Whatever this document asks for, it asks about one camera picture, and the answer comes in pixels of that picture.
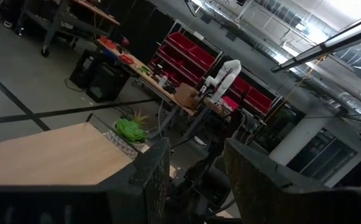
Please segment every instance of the green object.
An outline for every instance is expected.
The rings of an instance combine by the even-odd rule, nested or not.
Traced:
[[[141,116],[139,114],[134,114],[132,120],[129,119],[119,119],[116,123],[116,130],[130,142],[135,143],[144,143],[148,138],[147,132],[141,129],[141,125],[147,116]]]
[[[149,68],[147,68],[146,66],[142,66],[140,67],[140,71],[147,73],[149,71]]]

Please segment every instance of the concrete floor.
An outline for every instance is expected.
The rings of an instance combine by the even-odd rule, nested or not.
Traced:
[[[0,82],[11,93],[33,113],[102,105],[95,103],[85,93],[68,89],[64,83],[65,78],[70,76],[83,50],[85,48],[94,49],[94,45],[79,42],[76,49],[72,50],[64,43],[55,41],[50,47],[49,58],[40,55],[41,46],[40,40],[26,35],[19,37],[13,30],[5,28],[0,19]],[[119,99],[122,102],[145,100],[154,96],[150,95],[144,88],[132,86],[132,81],[133,79],[130,79],[120,93]],[[159,109],[158,102],[130,107],[150,115],[146,128],[157,127],[155,114]],[[121,116],[118,110],[109,108],[52,116],[41,120],[50,129],[57,129],[82,123],[92,112],[108,124],[112,124]],[[0,90],[0,117],[21,114],[24,112]],[[42,131],[32,120],[1,123],[0,141]],[[172,128],[169,131],[168,136],[172,144],[178,142],[181,132],[182,130],[179,128]],[[203,158],[201,153],[196,153],[190,144],[185,144],[175,150],[171,163],[175,167],[186,169],[201,158]]]

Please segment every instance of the cardboard box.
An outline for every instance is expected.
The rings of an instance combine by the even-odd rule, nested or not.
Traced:
[[[195,99],[195,97],[199,94],[199,92],[189,86],[186,83],[181,83],[180,87],[176,91],[174,98],[177,100],[181,105],[190,108],[196,109],[199,105],[199,101]]]

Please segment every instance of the red tool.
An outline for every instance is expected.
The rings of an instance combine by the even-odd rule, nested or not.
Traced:
[[[132,65],[134,63],[133,59],[130,58],[128,55],[123,54],[118,57],[121,59],[122,62],[124,62],[127,65]]]

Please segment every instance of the metal cart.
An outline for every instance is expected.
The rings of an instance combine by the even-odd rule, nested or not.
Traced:
[[[87,40],[90,42],[95,42],[96,36],[100,36],[100,35],[110,36],[112,31],[114,30],[114,26],[119,25],[119,22],[117,22],[112,16],[106,14],[102,10],[98,9],[95,6],[92,6],[91,4],[89,4],[88,2],[86,2],[84,0],[62,0],[59,5],[59,8],[57,9],[57,12],[55,13],[55,16],[54,16],[52,22],[39,17],[38,15],[34,14],[31,10],[29,10],[30,9],[29,6],[30,6],[31,2],[32,2],[32,0],[24,1],[24,5],[22,7],[22,12],[21,12],[19,20],[17,22],[17,27],[15,29],[15,33],[17,35],[21,35],[22,31],[24,30],[22,25],[26,19],[26,16],[28,18],[32,19],[33,21],[35,21],[36,23],[38,23],[38,25],[40,25],[43,29],[45,29],[47,31],[47,33],[45,35],[45,39],[44,39],[44,44],[41,49],[41,55],[44,57],[49,56],[49,44],[52,41],[56,32],[60,32],[60,33],[72,36],[73,41],[78,40],[78,39],[83,39],[83,40]],[[89,11],[91,11],[92,13],[95,14],[95,18],[96,18],[96,16],[100,16],[100,17],[104,18],[105,20],[109,21],[111,24],[109,31],[107,31],[107,32],[103,31],[103,30],[99,29],[99,27],[96,27],[96,24],[89,24],[87,22],[83,22],[83,21],[77,19],[76,17],[71,16],[67,12],[70,2],[73,2],[74,4],[79,4],[82,7],[87,8]],[[68,29],[68,28],[62,26],[62,24],[64,24],[64,23],[70,24],[73,27],[76,27],[78,30],[92,33],[93,35],[88,36],[88,35],[82,35],[79,32],[77,32],[77,33],[73,32],[73,29]]]

